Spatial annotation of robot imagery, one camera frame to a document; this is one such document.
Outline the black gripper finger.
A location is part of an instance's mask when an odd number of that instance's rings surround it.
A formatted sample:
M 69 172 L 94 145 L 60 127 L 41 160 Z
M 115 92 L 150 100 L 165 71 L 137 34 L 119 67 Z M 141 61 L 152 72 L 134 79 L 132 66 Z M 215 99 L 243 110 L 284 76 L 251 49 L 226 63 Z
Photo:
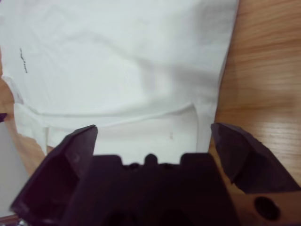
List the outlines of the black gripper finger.
M 249 132 L 226 123 L 213 123 L 211 131 L 224 173 L 244 193 L 300 191 L 272 151 Z
M 42 161 L 10 209 L 25 221 L 62 221 L 93 157 L 98 129 L 90 125 L 67 135 Z

